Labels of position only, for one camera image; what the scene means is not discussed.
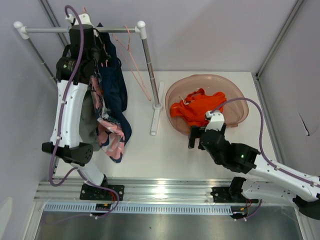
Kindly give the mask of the orange shorts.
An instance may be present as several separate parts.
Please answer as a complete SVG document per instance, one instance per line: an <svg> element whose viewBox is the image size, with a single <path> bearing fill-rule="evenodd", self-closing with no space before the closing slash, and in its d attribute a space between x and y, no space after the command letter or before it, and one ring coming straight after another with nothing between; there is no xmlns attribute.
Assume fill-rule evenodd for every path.
<svg viewBox="0 0 320 240"><path fill-rule="evenodd" d="M181 98L180 102L172 104L169 113L172 118L182 117L189 127L204 127L209 122L205 118L206 112L212 111L226 101L226 95L221 91L206 95L205 90L199 88L186 98Z"/></svg>

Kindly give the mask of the pink whale print shorts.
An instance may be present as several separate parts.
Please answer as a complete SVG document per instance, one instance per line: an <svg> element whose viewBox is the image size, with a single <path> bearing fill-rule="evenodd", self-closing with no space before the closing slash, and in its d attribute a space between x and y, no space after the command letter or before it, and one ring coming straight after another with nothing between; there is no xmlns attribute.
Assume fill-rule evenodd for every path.
<svg viewBox="0 0 320 240"><path fill-rule="evenodd" d="M90 92L97 120L98 144L106 155L118 164L122 161L125 150L125 134L119 121L111 116L112 111L106 107L100 79L92 76L90 82Z"/></svg>

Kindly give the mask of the grey shorts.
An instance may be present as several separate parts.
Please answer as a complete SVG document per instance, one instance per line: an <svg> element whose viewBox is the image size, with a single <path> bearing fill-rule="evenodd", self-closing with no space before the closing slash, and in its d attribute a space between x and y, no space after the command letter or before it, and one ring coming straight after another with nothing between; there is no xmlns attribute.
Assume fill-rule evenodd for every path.
<svg viewBox="0 0 320 240"><path fill-rule="evenodd" d="M92 81L89 80L89 85L82 102L79 121L79 135L84 143L91 144L93 146L93 151L97 152L100 150L98 136L96 133L98 122L96 119L91 90Z"/></svg>

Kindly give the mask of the navy blue shorts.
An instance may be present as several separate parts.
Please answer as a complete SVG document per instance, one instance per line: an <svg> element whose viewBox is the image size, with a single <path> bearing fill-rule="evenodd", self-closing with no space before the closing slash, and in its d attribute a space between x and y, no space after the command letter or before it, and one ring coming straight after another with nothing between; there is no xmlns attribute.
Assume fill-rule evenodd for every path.
<svg viewBox="0 0 320 240"><path fill-rule="evenodd" d="M106 107L111 110L111 116L120 123L126 144L132 135L132 128L123 114L128 106L128 94L121 69L122 63L110 35L107 32L99 32L98 35L107 53L107 60L110 60L110 67L99 66L103 98Z"/></svg>

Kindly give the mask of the pink hanger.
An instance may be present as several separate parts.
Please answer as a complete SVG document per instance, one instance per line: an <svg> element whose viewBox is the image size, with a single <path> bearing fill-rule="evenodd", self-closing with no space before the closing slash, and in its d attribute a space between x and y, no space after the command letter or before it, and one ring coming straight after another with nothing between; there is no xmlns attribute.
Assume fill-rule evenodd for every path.
<svg viewBox="0 0 320 240"><path fill-rule="evenodd" d="M100 65L103 68L108 68L108 67L110 67L110 63L111 63L111 60L110 59L106 59L106 60L102 61Z"/></svg>
<svg viewBox="0 0 320 240"><path fill-rule="evenodd" d="M142 90L142 92L144 93L144 95L146 96L148 101L151 101L151 95L149 93L149 91L147 90L147 87L145 85L144 79L141 75L141 72L139 71L139 68L136 64L136 61L132 55L132 51L131 51L131 32L129 30L129 28L124 25L123 26L125 28L125 32L127 34L127 44L124 44L120 38L117 37L117 35L115 33L112 33L112 37L113 39L116 41L116 43L119 46L119 51L123 57L123 59L125 60L127 66L129 67L130 72L132 73L133 77L135 78L137 84L139 85L140 89Z"/></svg>

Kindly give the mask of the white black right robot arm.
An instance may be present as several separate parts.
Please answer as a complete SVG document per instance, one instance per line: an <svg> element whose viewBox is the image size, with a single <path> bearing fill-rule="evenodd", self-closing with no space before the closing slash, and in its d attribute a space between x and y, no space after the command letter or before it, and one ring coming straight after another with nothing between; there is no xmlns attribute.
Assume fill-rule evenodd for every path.
<svg viewBox="0 0 320 240"><path fill-rule="evenodd" d="M262 151L244 143L230 143L225 131L192 126L188 147L205 150L216 165L234 173L265 179L258 183L244 177L234 177L228 189L229 198L237 203L245 200L266 200L288 204L314 220L320 218L320 178L276 161L269 160Z"/></svg>

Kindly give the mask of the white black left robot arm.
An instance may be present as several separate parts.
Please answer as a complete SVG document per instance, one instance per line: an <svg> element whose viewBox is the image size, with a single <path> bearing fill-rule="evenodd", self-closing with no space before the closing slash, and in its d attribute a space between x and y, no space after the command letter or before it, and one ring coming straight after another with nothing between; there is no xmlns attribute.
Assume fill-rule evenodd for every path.
<svg viewBox="0 0 320 240"><path fill-rule="evenodd" d="M58 100L55 124L48 142L41 150L51 155L49 173L53 173L56 158L79 171L91 194L97 200L108 196L109 188L103 184L105 175L92 161L93 146L80 141L82 104L97 64L103 58L103 46L97 43L95 27L75 24L69 30L70 44L64 48L56 63Z"/></svg>

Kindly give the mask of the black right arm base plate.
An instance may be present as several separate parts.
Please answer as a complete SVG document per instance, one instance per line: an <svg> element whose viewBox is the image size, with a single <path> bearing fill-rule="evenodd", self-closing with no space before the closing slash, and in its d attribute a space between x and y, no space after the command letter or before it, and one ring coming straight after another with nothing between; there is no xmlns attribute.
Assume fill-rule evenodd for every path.
<svg viewBox="0 0 320 240"><path fill-rule="evenodd" d="M230 189L227 186L216 186L211 188L210 195L214 203L251 203L257 204L258 199L249 199L243 195L242 189Z"/></svg>

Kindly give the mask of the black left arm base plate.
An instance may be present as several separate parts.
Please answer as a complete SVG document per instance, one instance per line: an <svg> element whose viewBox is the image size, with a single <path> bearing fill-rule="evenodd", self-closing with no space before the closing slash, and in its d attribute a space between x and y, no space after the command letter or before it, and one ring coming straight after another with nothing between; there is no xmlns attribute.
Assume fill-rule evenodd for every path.
<svg viewBox="0 0 320 240"><path fill-rule="evenodd" d="M111 184L108 186L110 189L117 192L119 195L119 200L122 201L125 193L124 185L114 185ZM116 201L117 197L113 192L103 190L94 186L83 184L79 196L80 200L88 201Z"/></svg>

